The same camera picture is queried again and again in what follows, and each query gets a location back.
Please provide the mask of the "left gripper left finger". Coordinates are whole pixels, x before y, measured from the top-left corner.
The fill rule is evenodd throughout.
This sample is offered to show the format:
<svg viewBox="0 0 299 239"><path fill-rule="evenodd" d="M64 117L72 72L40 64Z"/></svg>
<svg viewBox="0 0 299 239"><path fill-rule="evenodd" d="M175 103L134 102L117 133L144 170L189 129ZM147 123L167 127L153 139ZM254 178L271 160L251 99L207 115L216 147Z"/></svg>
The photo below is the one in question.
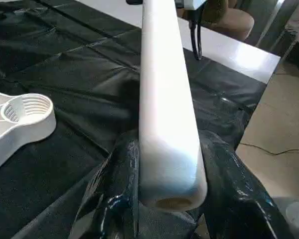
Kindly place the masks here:
<svg viewBox="0 0 299 239"><path fill-rule="evenodd" d="M120 135L88 183L69 238L137 238L139 159L138 131Z"/></svg>

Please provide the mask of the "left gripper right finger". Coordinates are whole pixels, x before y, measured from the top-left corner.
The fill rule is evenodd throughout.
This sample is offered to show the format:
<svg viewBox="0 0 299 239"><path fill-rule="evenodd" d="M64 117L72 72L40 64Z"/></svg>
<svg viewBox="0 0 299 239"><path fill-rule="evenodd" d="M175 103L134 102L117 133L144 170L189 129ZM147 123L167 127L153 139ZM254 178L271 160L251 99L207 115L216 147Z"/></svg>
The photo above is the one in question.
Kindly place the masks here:
<svg viewBox="0 0 299 239"><path fill-rule="evenodd" d="M235 150L218 135L199 131L208 192L203 204L212 239L292 239L278 206Z"/></svg>

